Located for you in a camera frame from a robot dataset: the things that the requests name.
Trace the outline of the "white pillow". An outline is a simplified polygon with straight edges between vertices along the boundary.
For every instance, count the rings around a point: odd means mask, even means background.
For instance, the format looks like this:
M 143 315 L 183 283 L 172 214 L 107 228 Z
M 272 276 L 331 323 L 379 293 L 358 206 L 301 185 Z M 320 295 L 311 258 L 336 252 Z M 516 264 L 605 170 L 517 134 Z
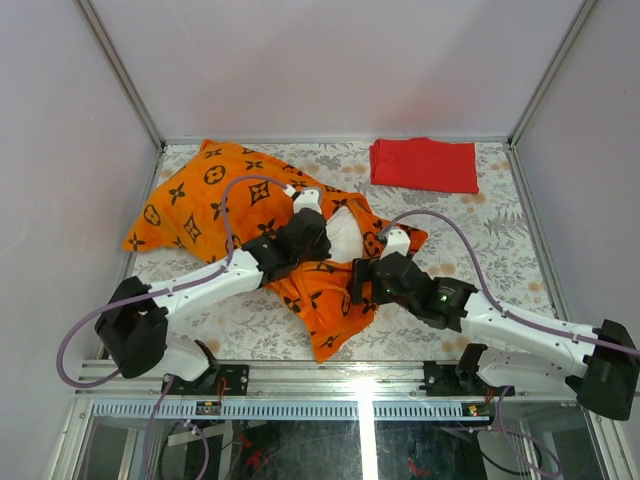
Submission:
M 330 259 L 337 263 L 349 263 L 363 257 L 362 236 L 356 217 L 351 210 L 340 207 L 331 215 L 326 225 L 331 243 Z

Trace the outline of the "orange patterned pillowcase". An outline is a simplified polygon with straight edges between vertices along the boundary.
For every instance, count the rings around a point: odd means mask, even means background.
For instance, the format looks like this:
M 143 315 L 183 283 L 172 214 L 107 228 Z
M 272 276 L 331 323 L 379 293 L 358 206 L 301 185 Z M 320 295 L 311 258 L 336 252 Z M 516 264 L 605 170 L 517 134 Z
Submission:
M 374 214 L 366 198 L 319 182 L 306 171 L 238 144 L 206 140 L 199 153 L 157 187 L 130 227 L 123 248 L 145 253 L 186 252 L 205 264 L 226 257 L 262 234 L 272 236 L 293 214 L 284 186 L 323 191 L 322 214 L 329 220 L 346 206 L 359 225 L 363 257 L 381 254 L 376 235 L 389 222 Z M 374 321 L 378 305 L 352 305 L 348 292 L 351 262 L 330 258 L 301 264 L 288 277 L 254 293 L 233 296 L 221 311 L 205 314 L 231 328 L 234 342 L 264 333 L 268 347 L 288 336 L 323 363 Z

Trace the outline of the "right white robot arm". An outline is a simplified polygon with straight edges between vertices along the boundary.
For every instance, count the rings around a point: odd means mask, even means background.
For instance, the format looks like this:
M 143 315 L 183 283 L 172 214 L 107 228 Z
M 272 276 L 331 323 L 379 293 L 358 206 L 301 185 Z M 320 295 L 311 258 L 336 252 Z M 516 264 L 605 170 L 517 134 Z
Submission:
M 430 277 L 400 253 L 356 259 L 351 303 L 395 303 L 438 330 L 477 338 L 456 369 L 458 387 L 478 394 L 493 387 L 565 395 L 587 410 L 626 421 L 639 380 L 639 351 L 626 327 L 559 322 L 502 304 L 474 285 Z

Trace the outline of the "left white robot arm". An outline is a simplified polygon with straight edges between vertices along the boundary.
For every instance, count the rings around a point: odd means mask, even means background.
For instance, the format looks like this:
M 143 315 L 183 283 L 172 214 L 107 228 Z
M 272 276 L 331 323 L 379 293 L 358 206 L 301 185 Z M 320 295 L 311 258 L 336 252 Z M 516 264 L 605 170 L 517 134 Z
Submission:
M 329 257 L 324 217 L 303 208 L 272 236 L 261 235 L 228 259 L 169 281 L 123 280 L 95 331 L 126 379 L 159 369 L 174 393 L 209 394 L 221 387 L 221 366 L 199 340 L 170 339 L 173 321 L 229 297 L 263 288 L 288 276 L 301 263 Z

